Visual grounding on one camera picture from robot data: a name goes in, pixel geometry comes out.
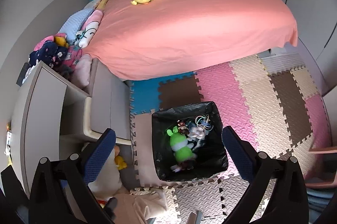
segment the pink foam mat tile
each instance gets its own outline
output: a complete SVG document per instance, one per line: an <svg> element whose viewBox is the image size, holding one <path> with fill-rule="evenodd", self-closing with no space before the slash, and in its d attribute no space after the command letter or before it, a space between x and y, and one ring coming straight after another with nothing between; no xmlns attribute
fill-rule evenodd
<svg viewBox="0 0 337 224"><path fill-rule="evenodd" d="M199 92L203 95L203 101L213 101L217 105L223 126L232 126L241 139L249 141L258 149L257 135L253 131L254 125L250 121L246 99L242 96L242 90L229 64L222 63L198 70L195 77L199 80ZM228 162L228 170L218 175L219 177L239 175L229 155Z"/></svg>
<svg viewBox="0 0 337 224"><path fill-rule="evenodd" d="M308 110L309 121L313 133L313 147L324 148L330 146L330 130L320 94L307 97L305 106Z"/></svg>

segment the brown foam mat tile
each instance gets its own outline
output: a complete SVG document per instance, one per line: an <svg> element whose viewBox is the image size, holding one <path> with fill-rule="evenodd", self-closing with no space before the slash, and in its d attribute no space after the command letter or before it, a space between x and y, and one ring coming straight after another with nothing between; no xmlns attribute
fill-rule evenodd
<svg viewBox="0 0 337 224"><path fill-rule="evenodd" d="M273 74L270 81L281 101L293 147L312 132L305 101L290 71Z"/></svg>
<svg viewBox="0 0 337 224"><path fill-rule="evenodd" d="M200 103L203 96L199 94L201 88L197 86L197 82L199 80L195 77L184 76L182 79L159 83L159 107L161 109L169 109L192 103Z"/></svg>

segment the pink pillow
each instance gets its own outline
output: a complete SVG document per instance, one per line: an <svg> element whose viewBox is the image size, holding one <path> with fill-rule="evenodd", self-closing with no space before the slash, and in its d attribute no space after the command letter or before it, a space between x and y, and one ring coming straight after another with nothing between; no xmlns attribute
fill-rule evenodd
<svg viewBox="0 0 337 224"><path fill-rule="evenodd" d="M75 66L74 73L71 76L71 82L80 89L89 85L91 63L91 56L84 54Z"/></svg>
<svg viewBox="0 0 337 224"><path fill-rule="evenodd" d="M81 30L85 30L85 27L89 25L91 22L98 22L100 23L103 17L103 12L96 9L94 12L88 17L88 19L84 22Z"/></svg>

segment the beige foam mat tile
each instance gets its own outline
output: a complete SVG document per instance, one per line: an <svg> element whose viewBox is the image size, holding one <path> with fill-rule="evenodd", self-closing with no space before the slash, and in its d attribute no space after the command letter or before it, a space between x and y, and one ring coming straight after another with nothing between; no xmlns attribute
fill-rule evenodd
<svg viewBox="0 0 337 224"><path fill-rule="evenodd" d="M271 116L283 117L283 108L273 89L269 78L263 78L249 83L240 83L252 122L260 122Z"/></svg>
<svg viewBox="0 0 337 224"><path fill-rule="evenodd" d="M294 76L297 86L300 88L300 92L302 93L304 99L319 93L309 71L306 68L295 68L290 72Z"/></svg>
<svg viewBox="0 0 337 224"><path fill-rule="evenodd" d="M160 224L179 224L181 223L180 212L178 210L178 204L176 203L177 197L174 194L175 189L172 187L163 187L163 192L167 201L167 212L156 218L156 223ZM135 190L131 190L130 193L133 195L145 195L152 193L154 188L136 188Z"/></svg>
<svg viewBox="0 0 337 224"><path fill-rule="evenodd" d="M162 181L158 178L152 153L152 118L151 113L135 115L134 125L134 168L138 171L138 179L143 187L176 185L174 182Z"/></svg>
<svg viewBox="0 0 337 224"><path fill-rule="evenodd" d="M313 140L314 137L311 133L307 139L304 139L302 143L299 143L297 147L293 148L293 156L298 159L304 178L306 174L308 174L308 172L314 167L316 162L316 155L308 152L311 148Z"/></svg>
<svg viewBox="0 0 337 224"><path fill-rule="evenodd" d="M236 80L240 82L250 82L268 76L261 59L257 55L244 57L238 60L230 61L236 75Z"/></svg>
<svg viewBox="0 0 337 224"><path fill-rule="evenodd" d="M280 106L281 101L261 60L257 55L252 55L231 61L230 66L246 98L245 104L249 107L259 149L270 157L285 153L291 148L288 124Z"/></svg>

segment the green plush toy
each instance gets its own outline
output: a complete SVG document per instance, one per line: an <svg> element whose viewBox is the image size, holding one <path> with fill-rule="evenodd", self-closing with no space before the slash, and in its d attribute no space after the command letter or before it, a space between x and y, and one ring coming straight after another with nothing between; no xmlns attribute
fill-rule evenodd
<svg viewBox="0 0 337 224"><path fill-rule="evenodd" d="M193 143L188 144L187 138L184 135L181 135L178 132L173 133L170 129L166 132L170 136L170 146L175 152L174 157L178 163L195 159L197 157L197 155L192 153L191 150L193 148Z"/></svg>

